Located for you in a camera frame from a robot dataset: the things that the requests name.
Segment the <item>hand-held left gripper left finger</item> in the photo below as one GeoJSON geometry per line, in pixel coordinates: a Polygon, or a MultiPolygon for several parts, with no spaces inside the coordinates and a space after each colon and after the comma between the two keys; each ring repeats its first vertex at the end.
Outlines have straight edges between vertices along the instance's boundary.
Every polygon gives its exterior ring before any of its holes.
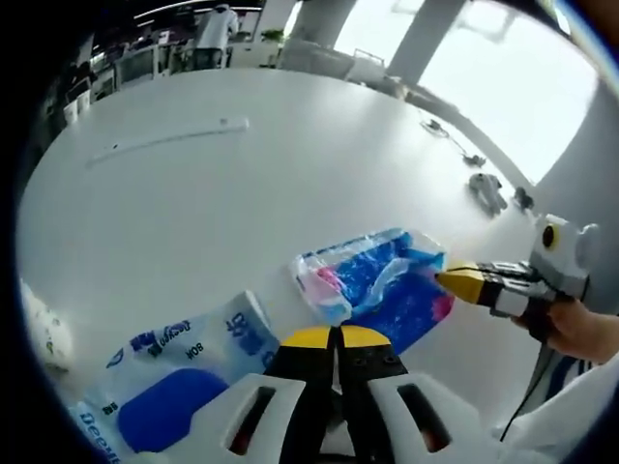
{"type": "Polygon", "coordinates": [[[313,463],[332,413],[337,331],[299,330],[263,374],[248,374],[192,415],[166,463],[313,463]]]}

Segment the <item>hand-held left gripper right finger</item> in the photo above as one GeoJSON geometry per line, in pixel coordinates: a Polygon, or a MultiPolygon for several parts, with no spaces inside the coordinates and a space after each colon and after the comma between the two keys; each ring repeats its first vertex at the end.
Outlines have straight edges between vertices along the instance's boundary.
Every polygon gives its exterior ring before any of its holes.
{"type": "Polygon", "coordinates": [[[342,406],[360,463],[496,463],[500,446],[466,401],[409,372],[383,334],[338,330],[342,406]]]}

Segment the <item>person's right hand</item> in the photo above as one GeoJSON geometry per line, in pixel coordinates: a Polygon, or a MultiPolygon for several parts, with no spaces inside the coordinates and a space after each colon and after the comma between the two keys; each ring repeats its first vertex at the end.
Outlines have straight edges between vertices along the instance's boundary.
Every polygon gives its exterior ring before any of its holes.
{"type": "Polygon", "coordinates": [[[554,327],[546,345],[562,355],[596,364],[618,353],[618,316],[589,310],[581,301],[555,302],[548,309],[554,327]]]}

